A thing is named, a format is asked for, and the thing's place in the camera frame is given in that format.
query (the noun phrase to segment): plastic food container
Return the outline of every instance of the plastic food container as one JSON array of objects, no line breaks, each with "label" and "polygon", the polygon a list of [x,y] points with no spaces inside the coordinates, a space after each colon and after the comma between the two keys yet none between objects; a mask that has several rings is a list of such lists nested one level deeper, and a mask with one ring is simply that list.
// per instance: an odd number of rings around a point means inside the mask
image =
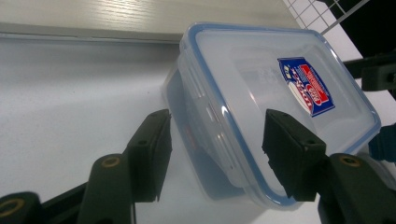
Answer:
[{"label": "plastic food container", "polygon": [[164,89],[194,169],[213,199],[246,193],[266,207],[298,205],[262,151],[267,108],[294,116],[327,144],[328,155],[356,152],[381,126],[315,31],[194,24],[180,42]]}]

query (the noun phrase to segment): wire rack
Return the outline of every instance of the wire rack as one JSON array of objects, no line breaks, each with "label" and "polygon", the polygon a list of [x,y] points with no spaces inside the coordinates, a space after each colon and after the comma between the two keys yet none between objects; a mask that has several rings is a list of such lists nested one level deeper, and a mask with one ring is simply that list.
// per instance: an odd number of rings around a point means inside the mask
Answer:
[{"label": "wire rack", "polygon": [[303,29],[322,35],[370,0],[283,0]]}]

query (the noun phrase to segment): red and blue label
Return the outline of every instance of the red and blue label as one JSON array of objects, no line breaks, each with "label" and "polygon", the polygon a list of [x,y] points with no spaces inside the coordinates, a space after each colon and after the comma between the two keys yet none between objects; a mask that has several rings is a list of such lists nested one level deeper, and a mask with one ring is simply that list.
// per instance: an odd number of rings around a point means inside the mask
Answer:
[{"label": "red and blue label", "polygon": [[305,58],[277,60],[290,91],[311,117],[335,108],[329,90]]}]

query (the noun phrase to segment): container lid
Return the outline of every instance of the container lid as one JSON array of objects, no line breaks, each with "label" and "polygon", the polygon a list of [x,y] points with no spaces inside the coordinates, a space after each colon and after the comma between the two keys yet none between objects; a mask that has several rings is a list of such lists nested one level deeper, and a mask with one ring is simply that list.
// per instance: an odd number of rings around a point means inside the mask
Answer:
[{"label": "container lid", "polygon": [[292,205],[262,151],[267,108],[291,114],[327,144],[353,153],[378,132],[378,115],[328,42],[309,30],[194,24],[180,50],[221,106],[259,189]]}]

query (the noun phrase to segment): white wire grid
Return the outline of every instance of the white wire grid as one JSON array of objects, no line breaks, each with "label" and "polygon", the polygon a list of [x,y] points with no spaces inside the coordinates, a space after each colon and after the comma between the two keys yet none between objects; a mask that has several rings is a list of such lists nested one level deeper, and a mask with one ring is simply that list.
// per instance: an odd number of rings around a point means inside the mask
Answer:
[{"label": "white wire grid", "polygon": [[[315,30],[322,35],[330,31],[335,25],[346,19],[370,0],[360,0],[349,10],[341,7],[342,1],[350,0],[331,0],[329,6],[317,0],[283,0],[289,11],[303,29]],[[335,18],[332,9],[341,12],[341,16]]]}]

